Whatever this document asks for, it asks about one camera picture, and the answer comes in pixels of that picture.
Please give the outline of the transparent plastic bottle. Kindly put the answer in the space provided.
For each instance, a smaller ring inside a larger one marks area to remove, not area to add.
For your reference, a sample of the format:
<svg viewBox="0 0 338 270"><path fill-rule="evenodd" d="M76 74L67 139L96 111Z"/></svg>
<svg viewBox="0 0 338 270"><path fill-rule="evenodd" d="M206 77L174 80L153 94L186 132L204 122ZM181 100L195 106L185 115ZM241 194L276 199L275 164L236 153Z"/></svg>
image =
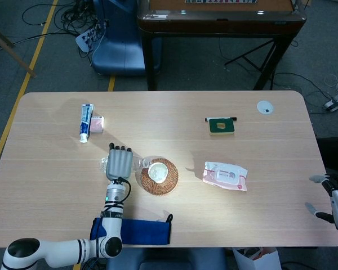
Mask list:
<svg viewBox="0 0 338 270"><path fill-rule="evenodd" d="M143 168L148 168L152 164L153 159L154 157L134 156L132 159L131 171L137 172ZM106 174L107 162L108 162L108 157L102 158L100 162L100 169L104 174Z"/></svg>

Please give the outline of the white paper cup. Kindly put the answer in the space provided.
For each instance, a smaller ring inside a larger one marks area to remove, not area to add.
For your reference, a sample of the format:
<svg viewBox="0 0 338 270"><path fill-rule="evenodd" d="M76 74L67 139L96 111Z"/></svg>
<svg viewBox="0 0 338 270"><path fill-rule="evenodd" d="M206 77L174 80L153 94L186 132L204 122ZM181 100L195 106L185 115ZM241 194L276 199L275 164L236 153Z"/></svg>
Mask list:
<svg viewBox="0 0 338 270"><path fill-rule="evenodd" d="M168 167L164 163L155 162L148 168L148 176L155 183L163 183L168 175Z"/></svg>

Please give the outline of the black tripod stand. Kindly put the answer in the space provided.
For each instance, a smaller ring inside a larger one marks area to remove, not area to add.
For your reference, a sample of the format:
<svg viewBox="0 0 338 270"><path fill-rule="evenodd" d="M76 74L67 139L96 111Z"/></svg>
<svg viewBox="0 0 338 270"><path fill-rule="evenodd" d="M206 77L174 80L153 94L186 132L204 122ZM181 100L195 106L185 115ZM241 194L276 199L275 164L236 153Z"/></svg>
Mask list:
<svg viewBox="0 0 338 270"><path fill-rule="evenodd" d="M269 50L268 50L268 53L266 54L264 60L262 61L262 63L260 65L257 65L255 64L252 60L250 60L248 58L248 56L250 54L253 54L254 52L260 50L260 49L263 49L264 47L266 46L270 46ZM252 68L254 68L254 71L257 71L259 72L260 74L263 73L264 71L264 68L266 67L267 63L269 62L273 52L274 52L274 49L276 48L276 44L275 44L275 40L274 39L270 39L269 41L266 41L264 42L263 44L253 48L253 49L250 49L249 51L235 57L235 58L232 58L232 59L229 59L229 58L226 58L224 57L224 59L226 60L223 64L223 67L226 71L229 71L228 69L228 65L230 64L238 64L242 69L244 69L245 71L247 72L250 72L248 69L246 69L243 65L240 65L238 63L238 60L242 59L244 60L247 64L249 64Z"/></svg>

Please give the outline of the green yellow sponge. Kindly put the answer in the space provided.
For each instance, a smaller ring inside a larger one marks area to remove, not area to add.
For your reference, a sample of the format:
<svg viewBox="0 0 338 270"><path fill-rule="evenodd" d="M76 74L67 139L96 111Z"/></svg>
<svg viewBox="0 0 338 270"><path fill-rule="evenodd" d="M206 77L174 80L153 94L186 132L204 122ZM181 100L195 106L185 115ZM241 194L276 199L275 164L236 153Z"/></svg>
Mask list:
<svg viewBox="0 0 338 270"><path fill-rule="evenodd" d="M235 132L232 118L209 118L207 121L210 135L232 135Z"/></svg>

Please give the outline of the round woven rattan coaster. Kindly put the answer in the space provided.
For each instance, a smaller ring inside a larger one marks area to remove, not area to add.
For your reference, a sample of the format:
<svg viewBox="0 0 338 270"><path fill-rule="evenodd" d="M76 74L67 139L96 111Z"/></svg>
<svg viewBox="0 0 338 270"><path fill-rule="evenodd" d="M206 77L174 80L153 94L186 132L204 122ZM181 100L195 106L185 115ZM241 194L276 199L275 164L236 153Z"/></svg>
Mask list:
<svg viewBox="0 0 338 270"><path fill-rule="evenodd" d="M156 158L152 160L151 165L154 163L162 163L167 167L167 175L162 183L157 183L149 175L150 168L142 168L140 182L144 190L149 192L152 195L165 195L169 194L177 186L179 181L179 173L175 165L165 159L165 158Z"/></svg>

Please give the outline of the brown mahjong table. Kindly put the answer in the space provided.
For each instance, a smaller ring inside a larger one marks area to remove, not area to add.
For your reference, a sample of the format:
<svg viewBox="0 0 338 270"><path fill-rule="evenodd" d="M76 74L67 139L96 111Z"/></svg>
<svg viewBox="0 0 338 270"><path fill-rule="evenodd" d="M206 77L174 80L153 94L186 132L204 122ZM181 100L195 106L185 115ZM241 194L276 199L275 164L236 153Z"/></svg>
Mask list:
<svg viewBox="0 0 338 270"><path fill-rule="evenodd" d="M255 4L186 4L185 0L137 0L137 23L149 91L157 89L152 40L159 37L270 38L276 48L254 89L262 90L306 22L301 0Z"/></svg>

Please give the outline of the blue microfiber towel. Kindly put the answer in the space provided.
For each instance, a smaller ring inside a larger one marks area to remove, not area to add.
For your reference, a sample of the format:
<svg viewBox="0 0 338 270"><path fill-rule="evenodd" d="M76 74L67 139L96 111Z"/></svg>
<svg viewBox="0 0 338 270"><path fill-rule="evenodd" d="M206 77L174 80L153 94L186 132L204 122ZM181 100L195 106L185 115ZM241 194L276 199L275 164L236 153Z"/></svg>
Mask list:
<svg viewBox="0 0 338 270"><path fill-rule="evenodd" d="M93 220L90 240L106 236L102 222L104 218L120 218L121 213L101 214L103 217ZM171 236L171 222L173 215L169 214L166 221L149 221L137 219L124 219L121 225L122 244L129 245L168 245Z"/></svg>

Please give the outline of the blue machine base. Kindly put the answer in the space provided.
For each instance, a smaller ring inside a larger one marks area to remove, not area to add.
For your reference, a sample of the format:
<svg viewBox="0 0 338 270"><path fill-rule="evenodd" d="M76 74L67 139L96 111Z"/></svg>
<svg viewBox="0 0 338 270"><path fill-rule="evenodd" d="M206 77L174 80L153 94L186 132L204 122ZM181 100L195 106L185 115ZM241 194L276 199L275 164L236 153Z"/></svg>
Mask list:
<svg viewBox="0 0 338 270"><path fill-rule="evenodd" d="M101 75L145 75L137 0L93 0L93 3L104 34L93 52L93 69Z"/></svg>

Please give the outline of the grey power strip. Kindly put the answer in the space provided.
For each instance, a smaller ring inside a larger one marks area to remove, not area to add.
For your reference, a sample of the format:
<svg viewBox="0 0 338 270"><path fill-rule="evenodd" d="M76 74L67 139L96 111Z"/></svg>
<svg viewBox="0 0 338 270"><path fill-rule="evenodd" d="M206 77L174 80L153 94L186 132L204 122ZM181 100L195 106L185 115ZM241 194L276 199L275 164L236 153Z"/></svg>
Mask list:
<svg viewBox="0 0 338 270"><path fill-rule="evenodd" d="M338 94L333 99L324 104L324 109L330 112L338 110Z"/></svg>

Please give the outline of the pink wet wipes pack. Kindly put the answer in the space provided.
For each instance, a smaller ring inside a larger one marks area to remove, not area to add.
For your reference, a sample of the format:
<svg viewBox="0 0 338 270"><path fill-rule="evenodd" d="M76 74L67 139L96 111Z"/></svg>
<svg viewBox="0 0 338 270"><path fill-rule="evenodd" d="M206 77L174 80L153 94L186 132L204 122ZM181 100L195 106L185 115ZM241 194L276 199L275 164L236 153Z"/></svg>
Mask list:
<svg viewBox="0 0 338 270"><path fill-rule="evenodd" d="M247 169L233 164L205 162L204 183L226 190L247 191Z"/></svg>

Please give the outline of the white paper bag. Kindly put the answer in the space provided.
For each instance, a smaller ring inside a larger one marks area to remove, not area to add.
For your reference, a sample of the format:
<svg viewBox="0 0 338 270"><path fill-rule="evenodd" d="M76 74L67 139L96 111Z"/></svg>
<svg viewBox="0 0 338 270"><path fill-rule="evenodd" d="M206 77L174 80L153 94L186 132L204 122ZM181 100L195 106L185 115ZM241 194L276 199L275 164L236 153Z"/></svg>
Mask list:
<svg viewBox="0 0 338 270"><path fill-rule="evenodd" d="M239 270L282 270L275 247L234 247Z"/></svg>

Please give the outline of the blue white toothpaste tube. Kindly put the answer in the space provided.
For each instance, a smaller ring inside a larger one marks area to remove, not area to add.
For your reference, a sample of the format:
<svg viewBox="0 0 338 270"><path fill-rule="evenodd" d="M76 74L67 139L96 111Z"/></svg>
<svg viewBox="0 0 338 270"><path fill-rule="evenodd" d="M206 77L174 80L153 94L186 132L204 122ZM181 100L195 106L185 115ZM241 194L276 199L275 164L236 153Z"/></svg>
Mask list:
<svg viewBox="0 0 338 270"><path fill-rule="evenodd" d="M79 129L79 141L81 143L87 143L88 138L90 136L90 126L92 114L94 111L94 104L86 103L81 107L81 124Z"/></svg>

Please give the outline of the black box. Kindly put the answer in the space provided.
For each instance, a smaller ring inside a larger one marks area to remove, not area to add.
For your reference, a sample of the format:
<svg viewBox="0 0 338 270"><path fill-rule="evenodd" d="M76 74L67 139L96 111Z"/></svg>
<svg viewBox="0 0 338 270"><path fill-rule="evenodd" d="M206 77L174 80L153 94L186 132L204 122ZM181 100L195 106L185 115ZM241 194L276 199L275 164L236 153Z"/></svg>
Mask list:
<svg viewBox="0 0 338 270"><path fill-rule="evenodd" d="M317 138L317 144L324 166L338 171L338 137Z"/></svg>

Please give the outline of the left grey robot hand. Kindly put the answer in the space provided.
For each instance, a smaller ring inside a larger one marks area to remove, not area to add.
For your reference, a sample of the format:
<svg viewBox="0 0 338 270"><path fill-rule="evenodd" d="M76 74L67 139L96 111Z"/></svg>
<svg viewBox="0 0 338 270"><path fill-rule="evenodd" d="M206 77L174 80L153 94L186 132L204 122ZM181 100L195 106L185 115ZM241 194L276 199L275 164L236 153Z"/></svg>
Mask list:
<svg viewBox="0 0 338 270"><path fill-rule="evenodd" d="M109 144L109 155L106 164L106 177L113 181L118 178L128 180L131 175L133 152L131 148Z"/></svg>

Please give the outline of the white power strip with plugs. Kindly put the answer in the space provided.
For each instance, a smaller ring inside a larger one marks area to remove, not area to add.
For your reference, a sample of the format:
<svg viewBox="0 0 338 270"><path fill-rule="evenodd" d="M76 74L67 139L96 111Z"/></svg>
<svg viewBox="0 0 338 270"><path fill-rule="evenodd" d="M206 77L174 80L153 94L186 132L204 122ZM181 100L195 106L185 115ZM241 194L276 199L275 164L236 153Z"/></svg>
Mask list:
<svg viewBox="0 0 338 270"><path fill-rule="evenodd" d="M93 52L98 48L99 44L103 41L106 33L106 27L100 28L99 26L89 28L75 38L75 42L83 53Z"/></svg>

